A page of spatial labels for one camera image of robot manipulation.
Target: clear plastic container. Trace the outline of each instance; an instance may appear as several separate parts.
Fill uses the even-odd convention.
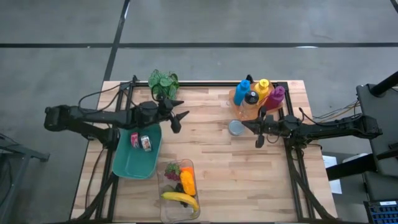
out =
[[[178,164],[180,168],[183,167],[193,168],[193,162],[189,159],[182,159],[179,161],[172,161],[172,162],[161,162],[157,165],[156,174],[157,174],[157,180],[159,182],[160,220],[163,223],[177,223],[185,220],[194,220],[198,218],[200,215],[200,204],[198,198],[197,181],[195,179],[195,176],[193,177],[193,180],[195,182],[195,192],[196,192],[194,198],[199,205],[199,209],[196,212],[193,211],[193,208],[190,205],[188,205],[188,207],[185,208],[178,201],[166,200],[161,197],[161,195],[164,192],[164,187],[166,185],[171,185],[173,188],[175,188],[175,186],[178,183],[181,183],[181,181],[169,180],[167,177],[165,177],[164,175],[165,170],[167,168],[167,165],[169,164]]]

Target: yellow bottle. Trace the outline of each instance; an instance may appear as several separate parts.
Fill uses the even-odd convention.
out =
[[[262,100],[268,96],[268,85],[269,81],[263,78],[254,86],[254,91],[259,94],[259,104],[262,103]]]

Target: gray floor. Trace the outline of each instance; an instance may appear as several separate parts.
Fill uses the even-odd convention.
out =
[[[0,2],[0,43],[112,42],[123,0]],[[121,42],[398,42],[388,0],[132,1]],[[98,91],[110,49],[0,49],[0,133],[42,152],[32,161],[13,223],[66,220],[87,142],[43,128],[44,108],[75,105]],[[355,100],[355,86],[397,70],[398,48],[119,49],[111,80],[148,79],[155,68],[181,80],[305,80],[313,114]],[[98,97],[87,99],[94,108]],[[369,152],[366,140],[321,142],[325,151]],[[358,220],[358,202],[336,199],[339,217]]]

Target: bell pepper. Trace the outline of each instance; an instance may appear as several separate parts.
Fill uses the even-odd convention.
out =
[[[185,170],[180,174],[181,184],[184,188],[184,192],[188,195],[194,196],[196,194],[195,191],[195,181],[193,180],[192,174]]]
[[[182,168],[181,168],[181,172],[183,172],[183,171],[188,171],[188,172],[190,172],[190,173],[192,174],[192,177],[195,176],[195,173],[193,172],[193,167],[182,167]]]

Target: wooden table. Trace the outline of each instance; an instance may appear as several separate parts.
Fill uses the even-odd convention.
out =
[[[311,116],[304,82],[286,82],[289,84],[294,115],[300,116],[301,107]],[[103,90],[118,84],[120,82],[104,82]],[[228,123],[235,119],[228,103],[230,89],[181,87],[178,90],[177,99],[185,100],[185,103],[176,107],[174,113],[185,110],[190,113],[182,120],[179,134],[172,132],[170,122],[160,124],[163,139],[158,162],[185,158],[193,161],[201,206],[201,214],[195,222],[295,222],[297,218],[283,141],[280,139],[275,144],[266,142],[263,148],[256,149],[256,136],[248,129],[242,136],[230,135]],[[102,93],[98,108],[107,105],[117,91],[116,88]],[[148,88],[134,88],[133,98],[135,103],[152,99]],[[108,110],[114,110],[115,104],[116,101]],[[88,181],[101,149],[98,141],[88,145],[72,218],[84,211]],[[318,146],[308,146],[304,151],[311,191],[336,217],[321,150]],[[93,177],[91,200],[100,189],[104,160],[105,153]],[[300,193],[306,214],[303,193]],[[108,199],[109,196],[105,198],[104,216],[108,211]],[[114,222],[159,222],[159,205],[156,175],[147,180],[120,178]]]

